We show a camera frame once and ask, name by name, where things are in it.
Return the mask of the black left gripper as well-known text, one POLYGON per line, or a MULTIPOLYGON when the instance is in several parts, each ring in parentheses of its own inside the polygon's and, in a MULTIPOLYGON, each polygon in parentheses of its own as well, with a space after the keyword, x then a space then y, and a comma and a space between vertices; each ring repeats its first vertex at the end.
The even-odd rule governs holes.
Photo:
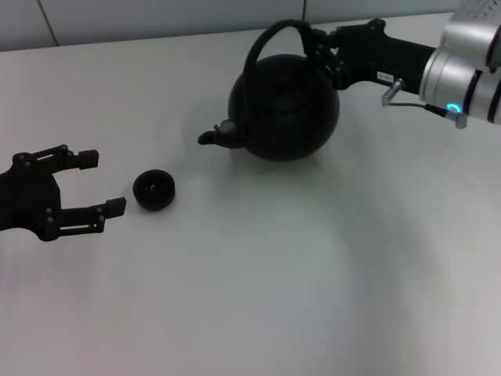
POLYGON ((107 219, 124 214, 126 199, 61 210, 60 190, 53 176, 70 169, 96 168, 98 163, 97 150, 74 153, 66 144, 15 154, 12 166, 1 174, 1 230, 29 230, 42 241, 102 233, 107 219))

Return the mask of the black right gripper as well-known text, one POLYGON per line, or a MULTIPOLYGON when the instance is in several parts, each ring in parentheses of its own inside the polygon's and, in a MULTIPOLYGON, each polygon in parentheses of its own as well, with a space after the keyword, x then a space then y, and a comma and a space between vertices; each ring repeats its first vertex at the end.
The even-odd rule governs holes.
POLYGON ((391 38, 386 35, 385 26, 383 20, 375 19, 331 32, 314 27, 307 31, 313 61, 336 90, 361 81, 390 86, 389 80, 382 78, 386 74, 402 79, 404 91, 420 91, 424 68, 435 48, 391 38))

